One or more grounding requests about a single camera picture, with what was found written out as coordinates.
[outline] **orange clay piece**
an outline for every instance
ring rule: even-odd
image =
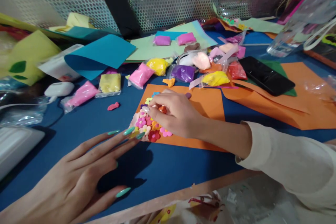
[[[168,85],[168,87],[172,87],[175,84],[175,79],[174,78],[172,78],[172,79],[163,79],[162,82],[166,83]]]
[[[213,72],[217,72],[217,71],[222,71],[223,70],[223,66],[221,64],[215,64],[213,62],[210,62],[210,68],[209,69],[205,69],[205,70],[199,70],[199,72],[201,74],[207,74],[207,73],[213,73]]]
[[[161,111],[163,114],[167,114],[167,108],[165,106],[159,107],[159,111]]]

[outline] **blue table surface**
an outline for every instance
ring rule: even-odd
[[[207,32],[218,43],[221,37],[235,35],[232,32]],[[245,43],[271,43],[263,33],[252,32]],[[266,54],[267,46],[248,46],[246,56],[286,62],[304,62],[321,77],[336,71],[302,52],[292,53],[286,58],[274,58]],[[121,67],[123,75],[132,73],[137,64]],[[148,83],[162,85],[163,77],[152,77]],[[59,100],[50,104],[42,123],[34,128],[46,132],[45,138],[10,172],[2,181],[0,210],[23,196],[53,167],[65,154],[85,140],[111,130],[128,127],[143,94],[143,90],[127,87],[123,78],[123,89],[119,96],[92,99],[75,111],[64,115]],[[222,94],[225,119],[239,123],[241,120],[261,123],[281,132],[295,136],[306,136],[320,142],[335,138],[336,129],[301,131],[278,120],[265,116],[238,103],[226,99]],[[107,107],[115,102],[121,106],[114,111]],[[98,187],[107,190],[124,184],[132,190],[118,199],[110,208],[94,216],[100,218],[120,210],[138,205],[156,197],[190,187],[242,169],[235,163],[234,155],[210,150],[141,142],[119,159],[119,167],[102,178]]]

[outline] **white sleeve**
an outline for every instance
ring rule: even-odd
[[[239,165],[266,173],[310,208],[336,211],[334,150],[311,138],[246,123],[252,131],[252,149],[245,160],[236,158]]]

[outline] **clear plastic bottle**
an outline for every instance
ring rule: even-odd
[[[336,0],[304,0],[267,52],[276,57],[286,57],[335,15]]]

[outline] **acrylic nail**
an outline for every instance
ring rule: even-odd
[[[128,188],[126,188],[126,189],[120,191],[120,192],[116,195],[116,197],[117,197],[117,198],[120,198],[120,197],[123,196],[124,194],[128,193],[128,191],[129,191],[130,189],[131,189],[131,188],[128,187]]]
[[[117,134],[120,130],[115,130],[115,131],[110,131],[109,133],[107,133],[108,135],[114,135]]]
[[[142,110],[145,111],[146,113],[149,112],[149,107],[142,107]]]
[[[124,135],[129,135],[129,134],[131,134],[131,133],[133,132],[133,130],[135,130],[135,127],[129,128],[128,130],[126,130],[126,131],[124,132]]]
[[[145,134],[146,134],[146,132],[142,132],[142,133],[140,133],[139,135],[137,135],[136,138],[137,138],[138,140],[140,140]]]

